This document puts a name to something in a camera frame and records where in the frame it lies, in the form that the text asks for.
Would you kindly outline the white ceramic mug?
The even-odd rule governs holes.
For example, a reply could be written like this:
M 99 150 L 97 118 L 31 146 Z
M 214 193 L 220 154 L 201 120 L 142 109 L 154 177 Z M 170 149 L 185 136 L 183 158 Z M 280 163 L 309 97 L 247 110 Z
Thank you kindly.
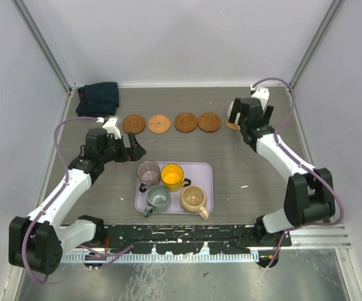
M 232 102 L 227 109 L 226 121 L 239 125 L 240 112 L 240 105 L 238 103 L 235 104 L 234 102 Z

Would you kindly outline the light cork round coaster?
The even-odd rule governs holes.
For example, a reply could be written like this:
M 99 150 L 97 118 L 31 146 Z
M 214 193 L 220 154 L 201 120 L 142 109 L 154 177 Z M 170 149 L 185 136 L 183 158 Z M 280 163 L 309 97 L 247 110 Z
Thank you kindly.
M 233 124 L 233 123 L 230 123 L 230 122 L 226 122 L 225 124 L 226 124 L 226 126 L 228 126 L 228 128 L 230 128 L 232 130 L 240 130 L 239 125 L 236 125 L 236 124 Z

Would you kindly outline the brown wooden round coaster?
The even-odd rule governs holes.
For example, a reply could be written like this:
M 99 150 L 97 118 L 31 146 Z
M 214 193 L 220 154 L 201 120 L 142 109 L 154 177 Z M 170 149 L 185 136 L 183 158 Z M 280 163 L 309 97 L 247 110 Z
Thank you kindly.
M 204 132 L 215 132 L 221 127 L 221 119 L 213 112 L 206 112 L 198 118 L 198 126 Z

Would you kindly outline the beige ceramic mug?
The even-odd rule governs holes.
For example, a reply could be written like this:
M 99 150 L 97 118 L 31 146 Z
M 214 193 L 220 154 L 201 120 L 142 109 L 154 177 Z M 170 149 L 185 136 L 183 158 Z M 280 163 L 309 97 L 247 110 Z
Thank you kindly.
M 199 214 L 203 219 L 209 218 L 206 209 L 207 196 L 204 190 L 198 186 L 186 187 L 179 197 L 181 207 L 188 213 Z

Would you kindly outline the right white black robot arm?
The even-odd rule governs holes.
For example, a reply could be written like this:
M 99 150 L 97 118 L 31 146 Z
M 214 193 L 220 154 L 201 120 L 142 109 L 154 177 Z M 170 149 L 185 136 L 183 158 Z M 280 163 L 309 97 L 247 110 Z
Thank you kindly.
M 228 122 L 240 127 L 244 143 L 265 158 L 287 183 L 284 204 L 256 219 L 256 241 L 271 246 L 277 234 L 335 215 L 333 177 L 327 168 L 317 169 L 296 155 L 269 125 L 274 107 L 262 107 L 258 98 L 235 98 L 227 110 Z

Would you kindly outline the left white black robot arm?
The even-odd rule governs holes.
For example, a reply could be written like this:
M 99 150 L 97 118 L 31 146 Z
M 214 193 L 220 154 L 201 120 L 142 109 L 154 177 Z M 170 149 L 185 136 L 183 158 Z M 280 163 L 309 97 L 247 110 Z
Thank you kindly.
M 91 248 L 104 245 L 106 229 L 101 218 L 83 215 L 67 227 L 61 224 L 107 163 L 138 161 L 146 154 L 133 133 L 128 134 L 128 139 L 127 147 L 115 128 L 88 131 L 61 183 L 26 217 L 17 216 L 10 222 L 8 261 L 12 266 L 50 275 L 72 249 L 83 243 Z

